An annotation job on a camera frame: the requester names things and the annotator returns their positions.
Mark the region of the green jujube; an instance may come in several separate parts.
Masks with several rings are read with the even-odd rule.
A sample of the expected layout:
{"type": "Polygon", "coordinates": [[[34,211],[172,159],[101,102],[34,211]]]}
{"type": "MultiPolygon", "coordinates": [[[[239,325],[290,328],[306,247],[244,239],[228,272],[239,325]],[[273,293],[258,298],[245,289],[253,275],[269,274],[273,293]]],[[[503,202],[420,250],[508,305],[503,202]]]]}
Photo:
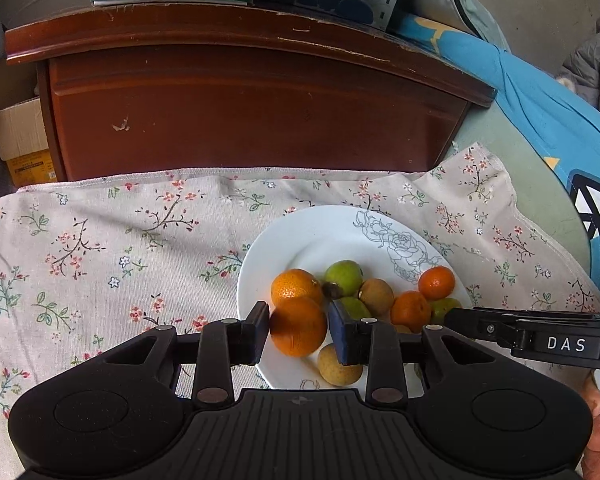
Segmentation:
{"type": "Polygon", "coordinates": [[[431,308],[431,320],[432,324],[444,324],[445,315],[453,309],[461,309],[462,304],[455,298],[443,298],[439,300],[430,301],[431,308]]]}
{"type": "Polygon", "coordinates": [[[355,296],[364,282],[362,268],[353,260],[333,263],[324,274],[323,292],[328,298],[355,296]]]}
{"type": "Polygon", "coordinates": [[[363,318],[372,317],[370,310],[368,310],[366,305],[358,298],[342,297],[339,302],[352,320],[361,321],[363,318]]]}

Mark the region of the brown longan fruit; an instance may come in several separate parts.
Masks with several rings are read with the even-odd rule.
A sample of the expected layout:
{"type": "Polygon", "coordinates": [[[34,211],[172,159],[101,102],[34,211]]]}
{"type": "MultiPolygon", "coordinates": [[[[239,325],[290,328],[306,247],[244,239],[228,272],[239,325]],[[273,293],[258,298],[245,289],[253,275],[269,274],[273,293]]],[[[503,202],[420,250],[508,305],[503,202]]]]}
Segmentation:
{"type": "Polygon", "coordinates": [[[382,318],[393,306],[394,292],[391,286],[381,278],[370,278],[358,290],[358,300],[365,304],[374,318],[382,318]]]}
{"type": "Polygon", "coordinates": [[[342,365],[333,344],[328,344],[318,352],[317,369],[325,382],[336,387],[353,385],[363,374],[362,365],[342,365]]]}

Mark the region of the orange mandarin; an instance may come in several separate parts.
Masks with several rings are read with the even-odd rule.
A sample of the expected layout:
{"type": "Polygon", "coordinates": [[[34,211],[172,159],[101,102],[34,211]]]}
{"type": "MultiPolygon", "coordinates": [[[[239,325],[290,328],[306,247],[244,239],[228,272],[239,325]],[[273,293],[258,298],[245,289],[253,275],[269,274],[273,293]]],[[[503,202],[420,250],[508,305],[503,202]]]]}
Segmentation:
{"type": "Polygon", "coordinates": [[[432,309],[421,292],[409,290],[396,297],[390,309],[393,325],[407,327],[413,334],[420,333],[431,321],[432,309]]]}
{"type": "Polygon", "coordinates": [[[321,283],[302,269],[290,269],[278,274],[272,281],[270,293],[275,307],[294,298],[306,298],[319,306],[324,302],[321,283]]]}
{"type": "Polygon", "coordinates": [[[449,297],[455,285],[455,274],[446,266],[434,266],[425,271],[418,280],[419,292],[430,301],[449,297]]]}
{"type": "Polygon", "coordinates": [[[327,332],[323,309],[310,298],[290,298],[270,318],[274,346],[285,356],[304,358],[321,347],[327,332]]]}

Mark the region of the white floral plate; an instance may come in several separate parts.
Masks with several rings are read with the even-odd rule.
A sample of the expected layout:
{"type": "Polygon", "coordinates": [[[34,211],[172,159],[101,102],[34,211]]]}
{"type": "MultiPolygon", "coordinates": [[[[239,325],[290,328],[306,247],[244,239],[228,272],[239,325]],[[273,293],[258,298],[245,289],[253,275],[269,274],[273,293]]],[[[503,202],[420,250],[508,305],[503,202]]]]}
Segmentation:
{"type": "Polygon", "coordinates": [[[355,313],[387,321],[393,299],[417,290],[426,271],[451,263],[415,231],[379,212],[352,206],[299,210],[266,228],[240,269],[238,314],[285,292],[306,292],[312,275],[326,302],[353,298],[355,313]]]}

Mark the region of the floral tablecloth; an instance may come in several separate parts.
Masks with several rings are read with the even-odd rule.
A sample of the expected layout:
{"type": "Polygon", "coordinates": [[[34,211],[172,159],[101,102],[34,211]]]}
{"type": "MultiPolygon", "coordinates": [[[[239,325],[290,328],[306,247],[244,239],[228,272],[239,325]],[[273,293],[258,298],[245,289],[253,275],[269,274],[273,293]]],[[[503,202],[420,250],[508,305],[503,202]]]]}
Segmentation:
{"type": "Polygon", "coordinates": [[[424,174],[180,169],[0,197],[0,479],[21,472],[18,398],[158,326],[244,316],[290,269],[353,260],[395,292],[432,266],[466,308],[600,312],[579,263],[471,145],[424,174]]]}

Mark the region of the blue shark plush pillow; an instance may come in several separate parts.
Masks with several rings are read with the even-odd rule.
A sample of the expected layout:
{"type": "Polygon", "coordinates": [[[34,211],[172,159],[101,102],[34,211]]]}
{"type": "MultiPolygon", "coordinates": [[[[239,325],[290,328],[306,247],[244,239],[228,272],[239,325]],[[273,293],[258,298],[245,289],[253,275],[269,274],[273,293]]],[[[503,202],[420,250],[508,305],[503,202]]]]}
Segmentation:
{"type": "Polygon", "coordinates": [[[600,290],[600,112],[515,55],[438,22],[406,14],[396,34],[495,89],[495,101],[566,189],[590,241],[600,290]]]}

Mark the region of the dark wooden cabinet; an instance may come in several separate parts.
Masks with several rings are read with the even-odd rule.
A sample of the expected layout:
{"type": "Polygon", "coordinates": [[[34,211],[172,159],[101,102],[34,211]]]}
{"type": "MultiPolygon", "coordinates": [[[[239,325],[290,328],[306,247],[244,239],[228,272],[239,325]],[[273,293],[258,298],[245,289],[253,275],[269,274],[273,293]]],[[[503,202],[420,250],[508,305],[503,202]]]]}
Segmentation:
{"type": "Polygon", "coordinates": [[[425,171],[494,89],[376,30],[250,6],[93,8],[6,32],[58,176],[185,167],[425,171]]]}

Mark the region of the cardboard box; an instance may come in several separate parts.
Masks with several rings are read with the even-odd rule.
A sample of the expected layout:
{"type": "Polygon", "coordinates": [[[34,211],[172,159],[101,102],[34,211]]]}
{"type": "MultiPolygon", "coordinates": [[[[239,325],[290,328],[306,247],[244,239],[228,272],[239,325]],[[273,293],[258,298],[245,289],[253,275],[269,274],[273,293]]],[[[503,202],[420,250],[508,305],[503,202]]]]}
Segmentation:
{"type": "Polygon", "coordinates": [[[0,110],[0,157],[16,188],[57,181],[39,98],[0,110]]]}

